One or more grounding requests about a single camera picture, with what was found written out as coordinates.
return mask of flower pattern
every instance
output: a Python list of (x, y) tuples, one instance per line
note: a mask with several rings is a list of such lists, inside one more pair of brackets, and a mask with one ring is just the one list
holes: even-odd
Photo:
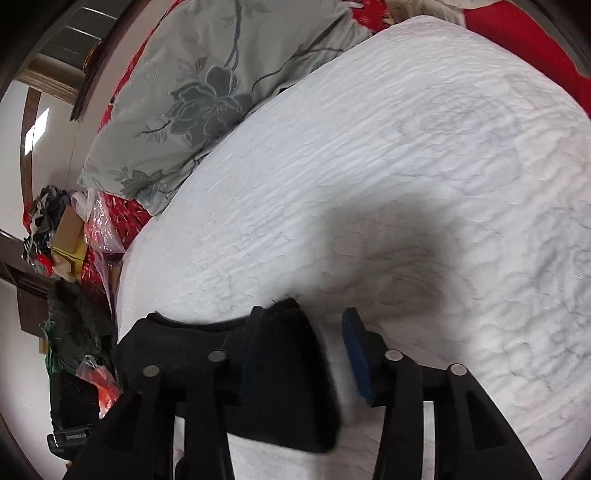
[(184, 135), (191, 146), (217, 139), (238, 124), (252, 108), (249, 93), (236, 94), (239, 79), (229, 68), (212, 66), (204, 80), (194, 79), (170, 92), (167, 113), (170, 133)]

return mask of silver screw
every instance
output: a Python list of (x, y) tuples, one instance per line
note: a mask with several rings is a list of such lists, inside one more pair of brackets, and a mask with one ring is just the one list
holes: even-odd
[(160, 367), (158, 365), (148, 365), (144, 368), (145, 377), (155, 377), (160, 373)]
[(462, 364), (453, 364), (451, 367), (451, 371), (454, 375), (461, 377), (462, 375), (466, 375), (468, 373), (468, 369), (464, 367)]
[(402, 354), (402, 352), (399, 352), (398, 350), (388, 350), (384, 354), (384, 357), (386, 357), (386, 359), (388, 360), (391, 360), (392, 362), (399, 362), (404, 358), (404, 355)]
[(213, 350), (209, 352), (207, 359), (210, 362), (223, 362), (226, 359), (226, 352), (223, 350)]

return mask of gray pillow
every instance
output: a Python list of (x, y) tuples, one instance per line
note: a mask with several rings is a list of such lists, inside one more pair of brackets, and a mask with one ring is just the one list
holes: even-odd
[(186, 0), (150, 38), (79, 183), (161, 212), (249, 111), (369, 36), (340, 0)]

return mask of clear plastic bag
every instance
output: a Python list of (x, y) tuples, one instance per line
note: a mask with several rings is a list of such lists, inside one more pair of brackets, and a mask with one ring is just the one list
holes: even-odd
[(98, 190), (90, 189), (88, 202), (92, 205), (90, 218), (84, 225), (86, 243), (91, 249), (104, 254), (123, 254), (125, 248), (111, 221), (105, 196)]
[(118, 383), (106, 367), (97, 365), (95, 357), (86, 355), (76, 370), (76, 376), (92, 383), (99, 390), (100, 418), (104, 418), (109, 409), (121, 395)]

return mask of quilted mattress cover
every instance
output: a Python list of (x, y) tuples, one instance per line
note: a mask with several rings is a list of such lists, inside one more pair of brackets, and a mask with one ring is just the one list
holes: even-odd
[[(121, 337), (154, 310), (218, 322), (295, 297), (326, 346), (339, 443), (315, 456), (231, 437), (236, 476), (363, 480), (383, 412), (358, 397), (340, 337), (355, 306), (418, 363), (465, 364), (559, 479), (591, 432), (590, 152), (561, 87), (461, 27), (411, 19), (208, 156), (126, 255)], [(428, 436), (425, 478), (432, 461)]]

